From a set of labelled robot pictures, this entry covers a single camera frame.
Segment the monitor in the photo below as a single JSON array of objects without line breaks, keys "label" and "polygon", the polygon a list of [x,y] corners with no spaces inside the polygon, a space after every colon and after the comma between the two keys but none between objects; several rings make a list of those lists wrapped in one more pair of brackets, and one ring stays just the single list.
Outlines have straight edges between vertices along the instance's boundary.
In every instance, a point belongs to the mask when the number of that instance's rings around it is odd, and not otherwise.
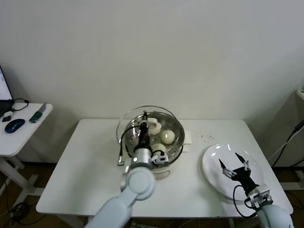
[{"label": "monitor", "polygon": [[3,71],[0,66],[0,101],[13,100],[8,84],[5,81]]}]

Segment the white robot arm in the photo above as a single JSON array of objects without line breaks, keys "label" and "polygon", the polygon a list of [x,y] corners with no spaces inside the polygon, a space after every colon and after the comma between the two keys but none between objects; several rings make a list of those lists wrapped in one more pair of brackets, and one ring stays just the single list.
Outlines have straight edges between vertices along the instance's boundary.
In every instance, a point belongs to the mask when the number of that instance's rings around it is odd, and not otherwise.
[{"label": "white robot arm", "polygon": [[[155,176],[151,169],[155,165],[166,165],[166,154],[152,157],[148,132],[148,117],[144,113],[140,125],[138,145],[134,149],[131,162],[126,166],[121,182],[121,194],[109,199],[97,212],[85,228],[122,228],[130,219],[132,206],[137,200],[146,200],[155,189]],[[118,165],[122,163],[122,154],[119,155]]]},{"label": "white robot arm", "polygon": [[249,162],[236,153],[236,156],[244,164],[235,170],[229,170],[224,163],[219,160],[223,169],[223,174],[233,181],[241,183],[245,194],[248,198],[245,201],[250,201],[251,208],[256,211],[258,218],[260,219],[260,225],[262,228],[294,228],[293,221],[288,212],[277,205],[273,205],[272,198],[270,196],[269,188],[263,185],[257,185],[250,178],[251,169]]},{"label": "white robot arm", "polygon": [[137,167],[127,174],[125,184],[122,193],[108,200],[86,228],[124,227],[131,217],[133,204],[153,194],[155,177],[148,168]]}]

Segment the desk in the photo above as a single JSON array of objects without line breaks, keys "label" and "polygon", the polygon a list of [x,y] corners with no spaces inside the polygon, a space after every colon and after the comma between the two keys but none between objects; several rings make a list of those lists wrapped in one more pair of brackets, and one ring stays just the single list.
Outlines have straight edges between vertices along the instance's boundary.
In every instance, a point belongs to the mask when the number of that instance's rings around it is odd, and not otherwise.
[{"label": "desk", "polygon": [[[45,190],[37,211],[47,214],[93,216],[120,193],[123,167],[116,166],[119,145],[117,120],[84,119],[75,129]],[[191,132],[189,152],[181,155],[174,171],[158,180],[154,194],[133,206],[132,217],[235,218],[232,200],[217,193],[200,171],[201,157],[217,143],[252,147],[274,203],[289,213],[293,208],[246,123],[241,120],[181,120]],[[244,204],[239,209],[249,215]]]},{"label": "desk", "polygon": [[[24,107],[24,105],[25,103],[15,103],[13,107],[15,109],[19,109]],[[23,188],[14,206],[20,202],[23,202],[28,195],[40,196],[43,191],[43,188],[35,188],[33,186],[38,175],[32,175],[29,180],[26,180],[18,173],[18,169],[23,169],[24,165],[17,157],[14,157],[19,153],[25,143],[30,139],[33,133],[38,129],[38,127],[53,109],[51,104],[47,104],[46,110],[44,111],[40,120],[37,121],[37,123],[30,123],[29,119],[41,106],[42,104],[29,104],[25,109],[14,112],[11,120],[25,119],[26,122],[16,132],[11,134],[4,131],[5,126],[9,122],[2,122],[2,117],[0,118],[0,171],[8,177],[7,182],[12,180]],[[16,165],[16,167],[12,168],[2,157],[7,157]],[[2,193],[4,189],[5,186],[2,186],[0,193]]]}]

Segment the blue mouse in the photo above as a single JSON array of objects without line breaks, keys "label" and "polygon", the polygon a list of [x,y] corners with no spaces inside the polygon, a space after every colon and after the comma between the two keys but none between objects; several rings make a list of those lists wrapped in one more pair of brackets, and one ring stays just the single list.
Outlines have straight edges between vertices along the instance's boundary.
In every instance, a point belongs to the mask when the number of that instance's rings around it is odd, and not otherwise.
[{"label": "blue mouse", "polygon": [[5,132],[14,133],[25,123],[24,119],[12,120],[5,126]]}]

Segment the white egg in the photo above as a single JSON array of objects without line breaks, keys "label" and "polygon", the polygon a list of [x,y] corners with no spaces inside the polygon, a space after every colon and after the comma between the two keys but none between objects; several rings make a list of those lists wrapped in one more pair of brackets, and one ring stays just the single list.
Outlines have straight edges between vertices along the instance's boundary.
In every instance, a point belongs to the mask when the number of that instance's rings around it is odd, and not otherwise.
[{"label": "white egg", "polygon": [[[154,152],[154,151],[158,151],[158,150],[161,150],[161,151],[163,151],[163,152],[166,152],[166,151],[167,151],[166,147],[165,147],[163,144],[161,144],[161,143],[153,144],[153,145],[151,146],[151,148],[152,148],[152,151],[153,151],[153,152]],[[161,154],[160,151],[158,151],[158,152],[155,153],[155,155],[160,155],[160,154]]]},{"label": "white egg", "polygon": [[161,133],[161,141],[164,144],[171,144],[174,142],[175,134],[171,130],[165,130]]},{"label": "white egg", "polygon": [[161,132],[161,128],[162,125],[159,122],[156,123],[156,127],[151,124],[151,127],[149,127],[149,133],[151,135],[157,135]]}]

